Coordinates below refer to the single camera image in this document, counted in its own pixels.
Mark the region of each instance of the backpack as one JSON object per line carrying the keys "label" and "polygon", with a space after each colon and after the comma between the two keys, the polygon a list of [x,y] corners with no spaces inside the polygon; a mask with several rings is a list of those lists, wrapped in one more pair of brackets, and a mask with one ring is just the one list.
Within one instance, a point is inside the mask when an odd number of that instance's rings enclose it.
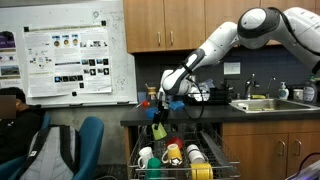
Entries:
{"label": "backpack", "polygon": [[70,126],[41,129],[34,135],[16,179],[70,180],[78,171],[80,137]]}

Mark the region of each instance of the dark hair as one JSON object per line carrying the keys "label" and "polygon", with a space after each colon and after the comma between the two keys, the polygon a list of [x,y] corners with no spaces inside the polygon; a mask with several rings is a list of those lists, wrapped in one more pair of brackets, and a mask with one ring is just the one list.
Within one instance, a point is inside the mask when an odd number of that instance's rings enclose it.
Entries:
{"label": "dark hair", "polygon": [[16,95],[16,99],[20,99],[23,103],[26,103],[26,95],[17,87],[9,87],[0,89],[0,95]]}

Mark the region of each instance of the whiteboard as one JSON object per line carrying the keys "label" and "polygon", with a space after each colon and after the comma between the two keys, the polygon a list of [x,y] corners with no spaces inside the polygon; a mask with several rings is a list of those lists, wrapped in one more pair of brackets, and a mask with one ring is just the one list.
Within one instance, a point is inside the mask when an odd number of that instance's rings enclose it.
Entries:
{"label": "whiteboard", "polygon": [[109,51],[112,57],[112,93],[63,95],[27,98],[28,104],[43,107],[96,106],[137,103],[134,57],[127,53],[121,0],[94,1],[77,4],[60,4],[0,9],[0,31],[15,32],[17,55],[23,89],[28,90],[24,27],[43,29],[101,25],[106,21]]}

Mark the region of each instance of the kitchen sink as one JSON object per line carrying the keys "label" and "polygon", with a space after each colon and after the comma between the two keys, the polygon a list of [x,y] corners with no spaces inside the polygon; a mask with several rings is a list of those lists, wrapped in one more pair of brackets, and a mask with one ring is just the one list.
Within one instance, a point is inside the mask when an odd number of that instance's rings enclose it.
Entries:
{"label": "kitchen sink", "polygon": [[233,100],[229,104],[246,113],[320,110],[316,106],[282,99]]}

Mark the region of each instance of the black cable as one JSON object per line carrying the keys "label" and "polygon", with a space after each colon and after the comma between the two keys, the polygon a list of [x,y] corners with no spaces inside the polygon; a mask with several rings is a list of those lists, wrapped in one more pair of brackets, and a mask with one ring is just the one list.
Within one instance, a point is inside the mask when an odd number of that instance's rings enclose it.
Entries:
{"label": "black cable", "polygon": [[200,92],[200,95],[201,95],[201,99],[202,99],[202,108],[201,108],[201,112],[200,112],[200,115],[199,115],[198,118],[193,118],[193,117],[191,117],[190,114],[187,112],[187,110],[186,110],[185,107],[183,108],[183,110],[184,110],[184,112],[187,114],[187,116],[189,117],[189,119],[192,119],[192,120],[197,121],[197,120],[201,119],[202,114],[203,114],[203,111],[204,111],[204,99],[203,99],[203,94],[202,94],[202,91],[201,91],[200,87],[198,86],[198,84],[197,84],[196,82],[194,82],[192,79],[189,79],[189,78],[187,78],[187,80],[190,81],[191,83],[193,83],[193,84],[198,88],[198,90],[199,90],[199,92]]}
{"label": "black cable", "polygon": [[298,177],[298,176],[300,175],[300,173],[301,173],[301,169],[302,169],[303,164],[304,164],[311,156],[314,156],[314,155],[320,155],[320,152],[311,153],[311,154],[309,154],[307,157],[305,157],[305,158],[301,161],[301,163],[300,163],[298,172],[297,172],[294,176],[288,178],[288,180]]}
{"label": "black cable", "polygon": [[294,34],[294,31],[291,27],[291,24],[287,18],[287,16],[282,12],[280,11],[279,9],[275,8],[275,7],[269,7],[268,9],[271,9],[271,10],[274,10],[274,11],[277,11],[282,19],[283,19],[283,22],[284,24],[286,25],[288,31],[290,32],[290,34],[293,36],[293,38],[296,40],[296,42],[301,46],[303,47],[304,49],[308,50],[309,52],[311,52],[312,54],[316,55],[316,56],[320,56],[320,52],[316,52],[316,51],[313,51],[312,49],[308,48],[306,45],[302,44],[302,42],[297,38],[297,36]]}

